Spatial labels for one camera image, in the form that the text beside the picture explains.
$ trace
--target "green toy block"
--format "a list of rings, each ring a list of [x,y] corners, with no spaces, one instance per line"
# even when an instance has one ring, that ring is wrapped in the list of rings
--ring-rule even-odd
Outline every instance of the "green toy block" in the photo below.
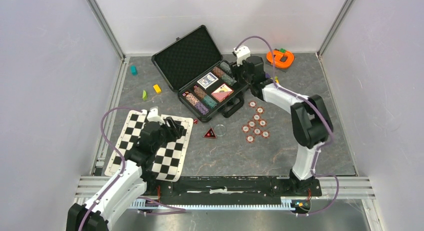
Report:
[[[147,99],[147,92],[146,90],[143,90],[143,100],[146,101]]]

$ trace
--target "case lid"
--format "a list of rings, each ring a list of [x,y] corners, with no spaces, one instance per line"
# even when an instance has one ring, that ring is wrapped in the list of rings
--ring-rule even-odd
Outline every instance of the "case lid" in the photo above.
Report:
[[[178,92],[222,60],[222,54],[202,25],[151,57],[172,91]]]

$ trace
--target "case handle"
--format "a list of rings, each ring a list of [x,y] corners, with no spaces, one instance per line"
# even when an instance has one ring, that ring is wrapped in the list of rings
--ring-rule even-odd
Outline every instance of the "case handle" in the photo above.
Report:
[[[234,105],[230,110],[226,111],[226,106],[219,109],[219,112],[224,116],[225,118],[231,117],[237,110],[239,110],[243,105],[245,104],[245,99],[243,98],[243,92],[238,93],[233,99],[237,98],[238,103]]]

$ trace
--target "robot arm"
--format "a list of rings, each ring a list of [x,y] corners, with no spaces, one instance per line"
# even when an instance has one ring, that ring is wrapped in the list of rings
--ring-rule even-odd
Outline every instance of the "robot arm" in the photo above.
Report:
[[[112,227],[125,210],[143,195],[149,186],[155,185],[156,177],[152,165],[156,152],[164,144],[181,138],[184,127],[171,117],[165,120],[158,114],[158,108],[151,108],[147,114],[137,143],[124,154],[125,171],[119,169],[114,176],[83,205],[74,203],[68,211],[66,231],[78,230],[87,207],[97,203],[87,217],[83,230],[105,231]]]
[[[294,190],[304,188],[314,179],[311,173],[314,155],[317,148],[328,139],[329,134],[317,114],[301,98],[310,101],[333,130],[333,124],[322,97],[319,95],[309,97],[295,92],[290,95],[279,90],[281,86],[267,78],[263,59],[259,56],[251,56],[246,46],[234,49],[233,54],[237,57],[231,67],[235,78],[247,82],[255,97],[273,103],[291,114],[293,134],[298,142],[298,149],[296,162],[290,170],[289,177],[293,181]]]

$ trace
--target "checkerboard mat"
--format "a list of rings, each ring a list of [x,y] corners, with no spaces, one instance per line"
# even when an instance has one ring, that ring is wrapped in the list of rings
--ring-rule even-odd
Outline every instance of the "checkerboard mat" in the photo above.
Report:
[[[122,132],[116,142],[116,148],[122,154],[133,147],[137,142],[140,132],[143,129],[147,116],[147,110],[141,112],[131,110],[122,128]],[[183,170],[186,150],[189,145],[190,135],[193,127],[193,119],[185,117],[177,117],[171,115],[161,115],[162,118],[172,117],[173,120],[184,127],[184,131],[180,139],[175,142],[164,143],[156,152],[152,171],[157,175],[157,180],[176,182],[181,176]],[[107,169],[104,172],[106,176],[113,176],[121,166],[121,158],[113,151],[110,157]]]

